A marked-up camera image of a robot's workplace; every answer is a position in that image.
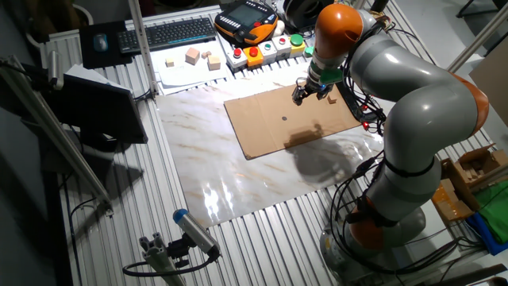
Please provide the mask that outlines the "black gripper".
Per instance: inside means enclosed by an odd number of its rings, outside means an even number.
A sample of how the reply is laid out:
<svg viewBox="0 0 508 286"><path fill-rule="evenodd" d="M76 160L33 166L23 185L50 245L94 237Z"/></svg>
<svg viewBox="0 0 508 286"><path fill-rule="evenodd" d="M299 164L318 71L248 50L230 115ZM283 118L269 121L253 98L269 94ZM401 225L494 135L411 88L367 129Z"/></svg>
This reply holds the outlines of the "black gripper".
<svg viewBox="0 0 508 286"><path fill-rule="evenodd" d="M322 100L329 95L333 89L332 84L320 84L308 79L302 86L295 88L292 93L292 100L297 105L302 104L302 100L312 94L317 96L318 100Z"/></svg>

